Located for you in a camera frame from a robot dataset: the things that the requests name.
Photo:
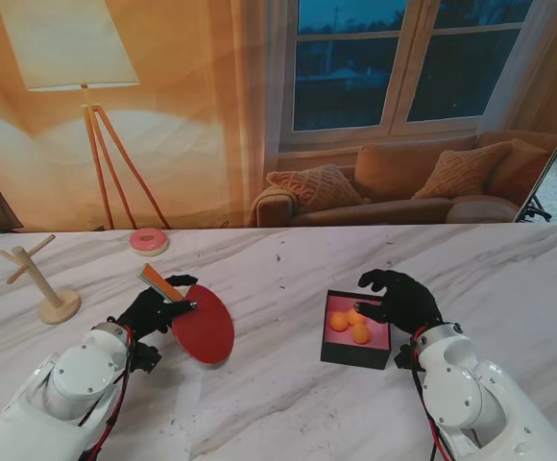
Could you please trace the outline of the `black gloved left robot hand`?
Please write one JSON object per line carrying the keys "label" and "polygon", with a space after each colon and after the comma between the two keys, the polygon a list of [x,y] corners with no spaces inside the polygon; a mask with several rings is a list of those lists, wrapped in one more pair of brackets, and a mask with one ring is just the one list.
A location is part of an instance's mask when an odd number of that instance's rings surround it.
{"label": "black gloved left robot hand", "polygon": [[108,321],[128,329],[133,340],[139,341],[155,331],[167,333],[175,318],[196,307],[197,303],[190,300],[167,302],[158,291],[149,287],[139,293],[118,318],[108,317]]}

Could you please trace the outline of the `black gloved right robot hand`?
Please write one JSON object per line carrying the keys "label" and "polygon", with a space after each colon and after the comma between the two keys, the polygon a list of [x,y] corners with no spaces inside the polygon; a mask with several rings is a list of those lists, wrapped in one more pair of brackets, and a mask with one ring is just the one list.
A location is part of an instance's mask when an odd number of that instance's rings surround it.
{"label": "black gloved right robot hand", "polygon": [[392,324],[399,330],[414,335],[422,328],[433,328],[444,320],[431,292],[405,273],[374,269],[364,273],[361,288],[374,292],[385,290],[379,305],[358,303],[355,310],[380,324]]}

